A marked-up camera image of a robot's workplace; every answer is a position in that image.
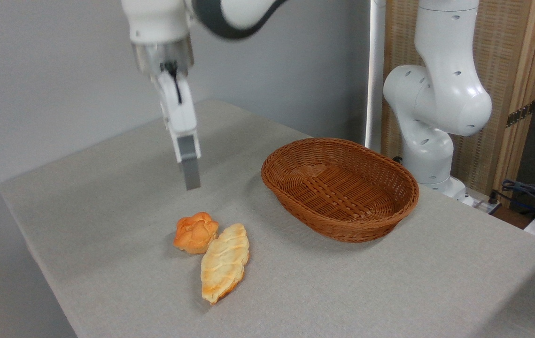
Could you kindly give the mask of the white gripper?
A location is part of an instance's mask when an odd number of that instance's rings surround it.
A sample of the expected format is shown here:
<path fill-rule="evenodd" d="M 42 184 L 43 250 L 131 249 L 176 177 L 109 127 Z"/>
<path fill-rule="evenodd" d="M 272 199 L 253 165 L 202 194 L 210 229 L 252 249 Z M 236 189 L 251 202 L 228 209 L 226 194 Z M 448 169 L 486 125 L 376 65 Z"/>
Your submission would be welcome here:
<path fill-rule="evenodd" d="M 187 77 L 181 73 L 172 77 L 163 72 L 153 76 L 153 83 L 159 93 L 166 127 L 171 137 L 176 138 L 186 190 L 200 188 L 198 122 Z"/>

